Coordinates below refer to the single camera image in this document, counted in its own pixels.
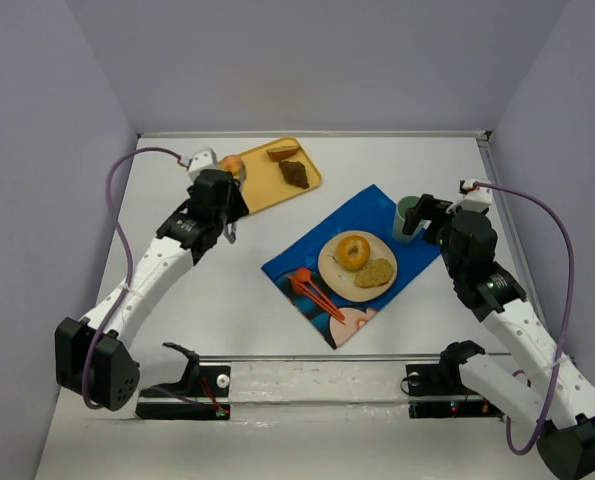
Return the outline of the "metal serving tongs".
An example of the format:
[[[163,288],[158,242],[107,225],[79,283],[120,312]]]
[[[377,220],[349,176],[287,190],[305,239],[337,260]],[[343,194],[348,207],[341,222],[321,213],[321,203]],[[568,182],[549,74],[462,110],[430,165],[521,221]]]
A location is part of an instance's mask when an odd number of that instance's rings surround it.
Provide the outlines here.
[[[243,186],[247,179],[247,170],[246,166],[243,162],[241,172],[238,176],[234,176],[239,181],[239,190],[243,191]],[[228,240],[230,244],[234,244],[236,242],[236,231],[237,231],[237,222],[234,221],[231,226],[225,225],[224,226],[224,237]]]

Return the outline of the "green cup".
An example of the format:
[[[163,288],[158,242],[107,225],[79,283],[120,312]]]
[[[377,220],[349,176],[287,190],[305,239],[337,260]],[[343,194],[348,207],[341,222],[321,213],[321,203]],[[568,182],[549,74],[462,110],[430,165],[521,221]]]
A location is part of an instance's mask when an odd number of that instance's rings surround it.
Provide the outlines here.
[[[406,211],[409,208],[414,207],[417,202],[419,201],[418,196],[406,196],[401,198],[395,210],[395,216],[393,221],[393,228],[392,228],[392,237],[393,239],[403,245],[408,245],[412,243],[420,234],[422,229],[426,226],[426,221],[421,221],[414,232],[410,235],[407,235],[403,232],[406,223]]]

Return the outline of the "seeded oval bread slice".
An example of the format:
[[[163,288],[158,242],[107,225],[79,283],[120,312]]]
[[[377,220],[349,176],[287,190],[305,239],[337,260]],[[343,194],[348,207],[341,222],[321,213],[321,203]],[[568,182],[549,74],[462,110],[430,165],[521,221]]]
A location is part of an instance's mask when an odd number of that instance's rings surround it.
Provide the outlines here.
[[[359,288],[374,288],[388,284],[394,275],[394,267],[386,258],[368,262],[355,276],[354,284]]]

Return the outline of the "glazed yellow bagel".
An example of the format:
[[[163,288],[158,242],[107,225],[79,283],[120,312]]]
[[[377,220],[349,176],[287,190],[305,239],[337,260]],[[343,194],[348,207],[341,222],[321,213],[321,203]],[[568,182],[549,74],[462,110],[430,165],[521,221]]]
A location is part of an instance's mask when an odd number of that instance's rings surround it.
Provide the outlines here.
[[[370,244],[364,236],[347,235],[338,242],[335,258],[344,269],[357,271],[368,263],[370,252]]]

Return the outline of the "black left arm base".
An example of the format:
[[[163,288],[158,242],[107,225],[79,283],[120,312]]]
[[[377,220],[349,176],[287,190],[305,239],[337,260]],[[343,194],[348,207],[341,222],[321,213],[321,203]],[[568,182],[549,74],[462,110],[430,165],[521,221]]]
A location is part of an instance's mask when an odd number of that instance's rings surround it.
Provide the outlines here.
[[[173,342],[141,369],[135,416],[141,420],[227,421],[231,365],[205,362]]]

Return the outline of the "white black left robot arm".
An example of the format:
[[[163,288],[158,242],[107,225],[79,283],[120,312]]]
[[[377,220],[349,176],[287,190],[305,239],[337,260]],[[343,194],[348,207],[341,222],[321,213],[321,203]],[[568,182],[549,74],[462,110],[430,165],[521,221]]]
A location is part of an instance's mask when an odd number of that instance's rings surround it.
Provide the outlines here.
[[[202,171],[188,198],[157,229],[125,280],[79,320],[57,326],[57,383],[87,406],[117,411],[131,397],[158,386],[192,387],[198,355],[173,342],[151,353],[133,353],[137,332],[167,291],[190,271],[219,237],[236,239],[234,225],[248,213],[240,182],[219,169]]]

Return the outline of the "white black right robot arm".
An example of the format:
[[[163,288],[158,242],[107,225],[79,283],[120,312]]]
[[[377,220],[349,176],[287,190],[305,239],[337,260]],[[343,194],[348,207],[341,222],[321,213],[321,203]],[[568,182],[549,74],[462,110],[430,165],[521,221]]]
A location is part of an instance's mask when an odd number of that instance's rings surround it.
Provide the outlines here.
[[[435,364],[410,366],[401,382],[410,396],[480,395],[507,418],[537,431],[536,446],[558,479],[595,471],[595,387],[542,325],[525,290],[495,259],[497,233],[487,212],[492,197],[470,191],[456,203],[422,195],[406,212],[404,233],[421,222],[423,239],[439,248],[462,303],[508,350],[526,378],[497,365],[468,340],[446,347]]]

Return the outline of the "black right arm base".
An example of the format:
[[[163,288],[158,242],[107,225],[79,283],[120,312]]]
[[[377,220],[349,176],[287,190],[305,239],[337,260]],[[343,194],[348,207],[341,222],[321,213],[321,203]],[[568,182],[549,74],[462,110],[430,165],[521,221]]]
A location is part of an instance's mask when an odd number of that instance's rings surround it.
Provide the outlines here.
[[[503,413],[495,405],[461,383],[459,367],[485,353],[481,346],[467,340],[449,344],[436,363],[408,364],[400,390],[409,399],[409,417],[502,419]]]

